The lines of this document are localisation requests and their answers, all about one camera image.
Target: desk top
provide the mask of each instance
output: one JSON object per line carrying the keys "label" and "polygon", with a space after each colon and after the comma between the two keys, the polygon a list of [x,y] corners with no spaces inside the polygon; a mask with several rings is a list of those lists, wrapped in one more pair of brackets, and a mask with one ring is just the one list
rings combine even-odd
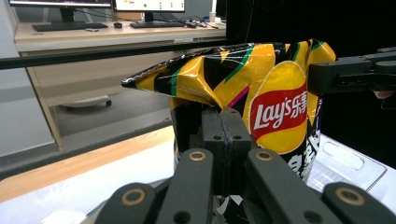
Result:
{"label": "desk top", "polygon": [[203,38],[224,39],[225,26],[196,29],[185,27],[135,29],[129,21],[122,21],[122,29],[116,29],[113,22],[103,22],[108,28],[99,32],[85,30],[37,32],[31,22],[18,25],[15,34],[15,46],[18,52],[78,49],[125,44],[154,44],[155,42],[183,43],[200,41]]}

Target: lay's logo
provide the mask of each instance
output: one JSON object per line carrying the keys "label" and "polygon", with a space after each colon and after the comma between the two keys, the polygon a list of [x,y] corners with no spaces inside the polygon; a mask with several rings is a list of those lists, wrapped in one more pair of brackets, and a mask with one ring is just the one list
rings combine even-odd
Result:
{"label": "lay's logo", "polygon": [[284,154],[304,142],[307,89],[300,65],[278,64],[265,78],[250,107],[249,129],[261,147]]}

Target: computer monitor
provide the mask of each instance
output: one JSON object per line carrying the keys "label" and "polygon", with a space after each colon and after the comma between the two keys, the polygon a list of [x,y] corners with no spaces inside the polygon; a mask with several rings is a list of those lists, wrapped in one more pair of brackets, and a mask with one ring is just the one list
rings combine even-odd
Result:
{"label": "computer monitor", "polygon": [[111,8],[110,0],[8,0],[12,7],[58,7],[62,21],[74,21],[75,8]]}
{"label": "computer monitor", "polygon": [[112,0],[115,12],[142,12],[143,21],[155,22],[154,13],[183,13],[185,0]]}

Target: desk leg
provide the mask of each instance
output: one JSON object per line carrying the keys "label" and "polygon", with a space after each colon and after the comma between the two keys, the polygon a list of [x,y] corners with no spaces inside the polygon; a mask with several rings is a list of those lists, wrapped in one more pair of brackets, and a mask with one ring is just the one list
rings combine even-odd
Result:
{"label": "desk leg", "polygon": [[61,137],[61,131],[59,129],[58,117],[56,114],[56,107],[55,106],[48,106],[47,101],[44,97],[44,94],[40,88],[40,83],[37,79],[35,74],[35,69],[33,67],[27,68],[27,73],[29,74],[29,78],[33,87],[35,89],[35,95],[38,99],[38,102],[41,105],[41,109],[46,117],[47,123],[49,125],[50,131],[52,133],[52,137],[55,140],[56,145],[59,149],[64,148],[64,141]]}

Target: lay's chip bag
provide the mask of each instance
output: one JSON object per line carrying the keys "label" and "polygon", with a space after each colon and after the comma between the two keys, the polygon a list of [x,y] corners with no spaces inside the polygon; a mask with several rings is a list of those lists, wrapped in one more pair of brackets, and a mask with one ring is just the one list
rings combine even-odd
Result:
{"label": "lay's chip bag", "polygon": [[321,99],[307,90],[311,63],[333,62],[325,42],[243,44],[212,48],[156,64],[121,85],[170,97],[180,152],[201,128],[209,106],[231,107],[242,116],[259,147],[280,154],[306,180],[317,154]]}

